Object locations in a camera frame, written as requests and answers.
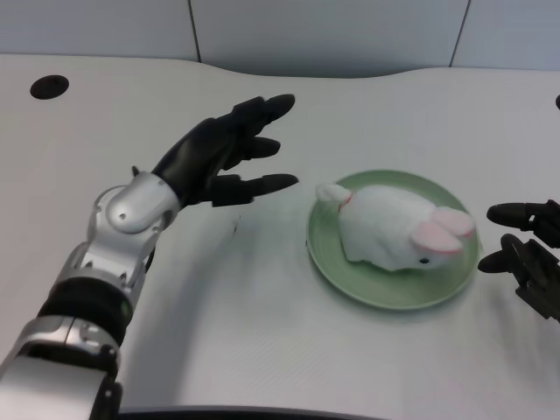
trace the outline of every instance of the rabbit ear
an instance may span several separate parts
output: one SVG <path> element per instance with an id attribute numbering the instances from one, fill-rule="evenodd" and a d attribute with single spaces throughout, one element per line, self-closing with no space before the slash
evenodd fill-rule
<path id="1" fill-rule="evenodd" d="M 471 215 L 449 207 L 438 207 L 431 219 L 450 234 L 466 238 L 474 232 L 474 219 Z"/>
<path id="2" fill-rule="evenodd" d="M 438 254 L 456 254 L 463 249 L 461 242 L 433 221 L 422 221 L 410 234 L 412 243 Z"/>

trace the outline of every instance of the rabbit tail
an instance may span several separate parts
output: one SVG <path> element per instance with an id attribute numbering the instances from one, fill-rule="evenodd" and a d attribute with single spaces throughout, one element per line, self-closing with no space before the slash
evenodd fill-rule
<path id="1" fill-rule="evenodd" d="M 352 192 L 336 184 L 321 184 L 315 190 L 317 198 L 321 201 L 344 204 L 352 197 Z"/>

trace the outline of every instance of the robotic arm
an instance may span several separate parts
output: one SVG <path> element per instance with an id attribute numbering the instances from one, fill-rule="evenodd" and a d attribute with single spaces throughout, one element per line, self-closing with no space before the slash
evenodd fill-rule
<path id="1" fill-rule="evenodd" d="M 242 181 L 220 176 L 242 160 L 275 155 L 280 143 L 257 137 L 290 111 L 294 96 L 236 105 L 201 122 L 152 172 L 132 168 L 128 185 L 95 201 L 87 240 L 70 254 L 48 299 L 0 366 L 0 417 L 109 420 L 118 413 L 119 347 L 132 320 L 156 242 L 186 206 L 247 204 L 292 186 L 292 175 Z"/>
<path id="2" fill-rule="evenodd" d="M 499 204 L 486 217 L 503 226 L 533 231 L 551 248 L 560 248 L 560 206 L 551 199 L 546 204 Z M 483 258 L 479 270 L 485 273 L 512 273 L 519 284 L 517 296 L 545 319 L 560 322 L 560 267 L 558 259 L 531 239 L 521 242 L 512 234 L 501 237 L 501 251 Z"/>

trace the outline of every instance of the table surface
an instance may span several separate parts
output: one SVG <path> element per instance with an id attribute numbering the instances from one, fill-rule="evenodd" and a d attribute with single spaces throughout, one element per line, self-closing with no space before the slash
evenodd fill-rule
<path id="1" fill-rule="evenodd" d="M 38 101 L 29 87 L 62 74 Z M 448 304 L 377 311 L 318 275 L 305 225 L 319 182 L 396 169 L 454 192 L 485 251 L 495 203 L 557 197 L 560 72 L 440 68 L 361 80 L 260 77 L 163 59 L 0 56 L 0 356 L 44 302 L 91 205 L 191 127 L 292 93 L 245 178 L 301 182 L 249 206 L 188 207 L 158 244 L 122 347 L 123 407 L 256 405 L 392 419 L 560 416 L 560 325 L 478 274 Z"/>

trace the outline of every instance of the plush bunny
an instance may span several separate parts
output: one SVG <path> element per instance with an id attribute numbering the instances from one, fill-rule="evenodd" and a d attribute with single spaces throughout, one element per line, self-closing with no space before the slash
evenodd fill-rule
<path id="1" fill-rule="evenodd" d="M 352 193 L 340 185 L 320 185 L 317 197 L 339 204 L 348 261 L 369 261 L 389 271 L 439 267 L 463 250 L 461 241 L 475 229 L 469 214 L 393 186 Z"/>

